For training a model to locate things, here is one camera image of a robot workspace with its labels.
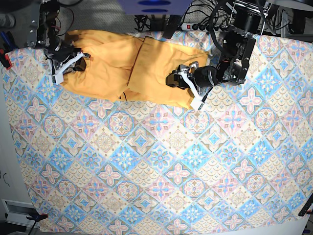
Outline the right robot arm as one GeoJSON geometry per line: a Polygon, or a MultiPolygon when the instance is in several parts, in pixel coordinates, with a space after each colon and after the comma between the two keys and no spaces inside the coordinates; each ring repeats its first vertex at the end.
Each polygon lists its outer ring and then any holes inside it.
{"type": "Polygon", "coordinates": [[[85,71],[85,59],[90,58],[90,54],[75,47],[72,41],[62,38],[57,26],[60,6],[57,0],[34,1],[27,37],[28,47],[44,52],[50,69],[49,80],[56,85],[63,83],[67,73],[85,71]]]}

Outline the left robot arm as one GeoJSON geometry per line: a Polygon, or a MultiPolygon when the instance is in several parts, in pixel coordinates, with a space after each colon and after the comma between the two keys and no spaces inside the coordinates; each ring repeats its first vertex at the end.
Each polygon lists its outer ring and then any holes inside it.
{"type": "Polygon", "coordinates": [[[226,5],[220,0],[206,23],[207,33],[221,55],[217,66],[200,67],[195,61],[190,65],[179,65],[166,77],[166,85],[171,88],[189,89],[194,98],[191,107],[200,110],[212,89],[222,83],[241,85],[246,81],[260,23],[267,24],[270,3],[266,0],[235,0],[229,25],[223,42],[219,43],[215,34],[214,19],[219,9],[226,5]]]}

